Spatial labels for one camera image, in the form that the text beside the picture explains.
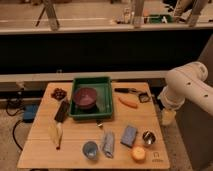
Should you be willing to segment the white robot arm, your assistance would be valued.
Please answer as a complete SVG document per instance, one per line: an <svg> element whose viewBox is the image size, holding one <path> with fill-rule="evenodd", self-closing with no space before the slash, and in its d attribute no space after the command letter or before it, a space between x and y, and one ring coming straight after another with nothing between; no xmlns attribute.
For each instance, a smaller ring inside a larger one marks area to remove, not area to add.
<svg viewBox="0 0 213 171"><path fill-rule="evenodd" d="M162 109L162 125L172 123L176 111L188 99L213 116L213 87L207 85L207 67L198 61L169 70L165 76L166 86L158 96Z"/></svg>

